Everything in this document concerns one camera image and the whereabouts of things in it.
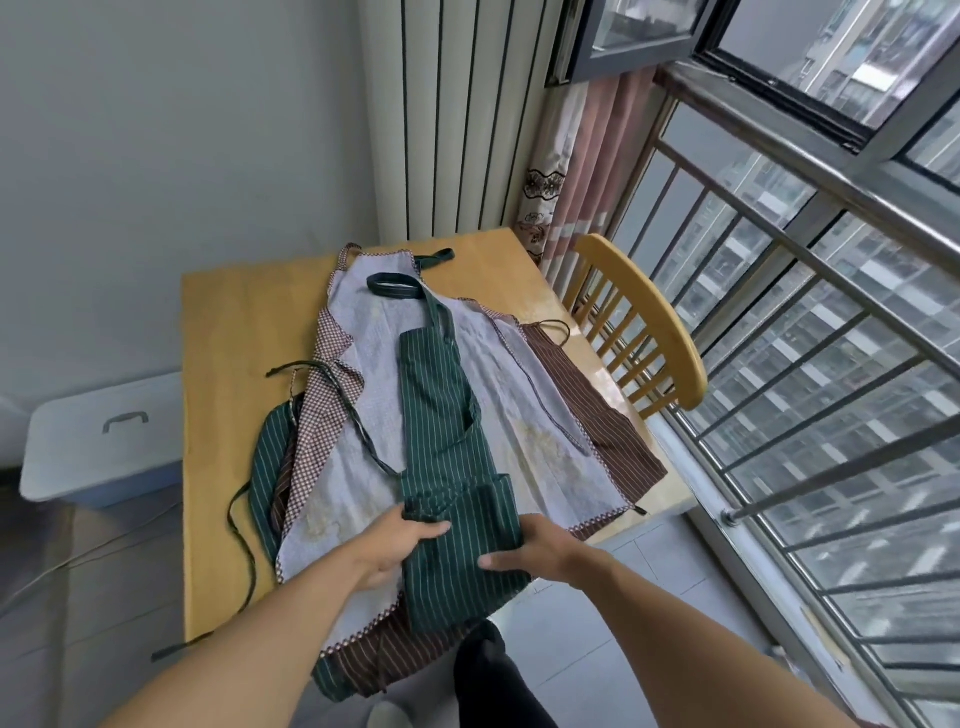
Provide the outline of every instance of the wooden table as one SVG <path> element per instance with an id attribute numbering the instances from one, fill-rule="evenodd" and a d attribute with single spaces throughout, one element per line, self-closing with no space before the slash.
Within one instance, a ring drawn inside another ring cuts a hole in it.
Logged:
<path id="1" fill-rule="evenodd" d="M 509 230 L 479 232 L 409 247 L 417 255 L 452 247 L 456 259 L 423 273 L 449 297 L 476 299 L 524 323 L 563 319 L 567 312 Z M 336 255 L 262 265 L 238 265 L 183 278 L 183 574 L 186 639 L 233 617 L 249 586 L 247 561 L 226 526 L 227 505 L 250 477 L 253 447 L 267 414 L 288 397 L 289 377 L 267 379 L 273 367 L 313 351 L 317 312 Z M 693 496 L 623 398 L 592 347 L 573 328 L 564 350 L 607 401 L 633 419 L 669 473 L 640 505 L 594 535 L 604 541 Z M 275 584 L 246 503 L 234 509 L 257 557 L 260 598 Z"/>

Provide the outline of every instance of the black pants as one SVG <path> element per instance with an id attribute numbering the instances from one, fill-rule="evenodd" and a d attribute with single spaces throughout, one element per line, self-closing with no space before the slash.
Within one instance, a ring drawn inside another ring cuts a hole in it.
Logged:
<path id="1" fill-rule="evenodd" d="M 461 728 L 557 728 L 485 621 L 460 645 L 453 668 Z"/>

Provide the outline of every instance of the chair backrest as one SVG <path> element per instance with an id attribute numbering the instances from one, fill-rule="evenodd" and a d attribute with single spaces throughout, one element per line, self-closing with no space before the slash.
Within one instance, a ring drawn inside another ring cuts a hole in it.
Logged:
<path id="1" fill-rule="evenodd" d="M 597 336 L 603 338 L 597 353 L 603 357 L 612 351 L 637 317 L 644 324 L 640 333 L 626 342 L 607 365 L 614 376 L 621 367 L 626 370 L 626 374 L 616 382 L 617 385 L 622 389 L 640 377 L 660 356 L 664 360 L 663 366 L 630 395 L 630 402 L 637 403 L 668 379 L 673 380 L 673 388 L 668 388 L 664 396 L 641 410 L 640 417 L 647 418 L 674 401 L 685 410 L 700 404 L 707 390 L 704 362 L 677 312 L 657 286 L 600 235 L 584 235 L 577 241 L 574 250 L 580 255 L 580 260 L 564 293 L 564 307 L 573 315 L 591 344 Z M 599 276 L 593 288 L 585 294 L 587 299 L 584 301 L 579 294 L 594 271 Z M 609 293 L 600 303 L 602 309 L 592 315 L 607 283 L 610 284 Z M 608 333 L 607 323 L 624 300 L 630 304 L 630 310 Z M 644 352 L 650 340 L 655 344 L 654 348 L 645 353 L 641 360 L 635 361 L 635 354 Z"/>

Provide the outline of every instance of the pink curtain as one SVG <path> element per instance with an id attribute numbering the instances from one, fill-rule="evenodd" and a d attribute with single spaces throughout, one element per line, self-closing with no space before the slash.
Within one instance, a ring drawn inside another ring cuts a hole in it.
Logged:
<path id="1" fill-rule="evenodd" d="M 577 237 L 601 231 L 623 192 L 654 70 L 550 91 L 515 231 L 557 293 L 573 274 Z"/>

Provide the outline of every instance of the white storage box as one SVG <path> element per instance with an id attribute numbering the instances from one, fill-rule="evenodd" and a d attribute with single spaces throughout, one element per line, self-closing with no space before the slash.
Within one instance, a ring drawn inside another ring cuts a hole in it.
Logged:
<path id="1" fill-rule="evenodd" d="M 20 495 L 103 508 L 182 480 L 180 374 L 42 404 L 30 420 Z"/>

